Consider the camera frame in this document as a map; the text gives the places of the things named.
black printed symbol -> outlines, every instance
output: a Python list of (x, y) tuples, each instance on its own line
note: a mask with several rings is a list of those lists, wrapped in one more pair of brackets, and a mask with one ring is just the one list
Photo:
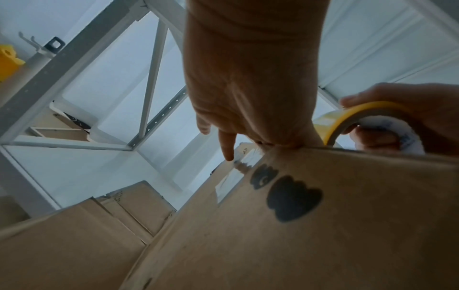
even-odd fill
[(294, 181), (291, 176), (277, 180), (269, 190), (266, 202), (273, 209), (276, 218), (286, 223), (313, 210), (322, 200), (322, 191), (306, 187), (301, 181)]
[(260, 189), (273, 180), (278, 173), (279, 171), (271, 166), (260, 165), (250, 178), (250, 184), (253, 185), (254, 189)]

yellow plastic object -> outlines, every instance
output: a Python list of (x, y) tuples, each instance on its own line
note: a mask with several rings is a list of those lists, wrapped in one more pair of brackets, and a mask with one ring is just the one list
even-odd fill
[(12, 45), (0, 45), (0, 82), (13, 75), (25, 61), (16, 57)]
[(313, 120), (314, 128), (323, 140), (325, 145), (333, 145), (336, 135), (347, 126), (355, 124), (356, 118), (363, 118), (375, 115), (402, 116), (412, 115), (406, 107), (393, 102), (371, 102), (350, 107), (342, 110), (336, 110), (326, 113)]

ceiling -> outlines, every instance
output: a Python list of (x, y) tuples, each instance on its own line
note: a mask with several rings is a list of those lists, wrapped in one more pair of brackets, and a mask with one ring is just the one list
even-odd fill
[[(379, 82), (459, 84), (459, 29), (454, 26), (457, 23), (444, 21), (447, 17), (439, 17), (438, 13), (424, 17), (416, 9), (431, 11), (419, 4), (425, 2), (429, 1), (332, 1), (320, 47), (320, 88), (339, 99)], [(459, 12), (454, 0), (434, 2), (449, 13)], [(33, 49), (17, 37), (18, 31), (35, 35), (41, 43), (53, 36), (68, 42), (109, 3), (3, 1), (1, 37), (27, 58)], [(150, 13), (134, 23), (56, 98), (58, 108), (93, 125), (94, 140), (127, 143), (138, 132), (157, 22), (157, 17)], [(168, 35), (150, 119), (184, 85), (181, 53)], [(320, 98), (314, 117), (332, 110), (334, 107)], [(143, 144), (141, 153), (162, 169), (197, 135), (195, 114), (186, 100)], [(339, 143), (345, 148), (353, 147), (345, 136), (340, 137)], [(215, 151), (202, 169), (202, 176), (208, 176), (221, 160), (221, 153)]]

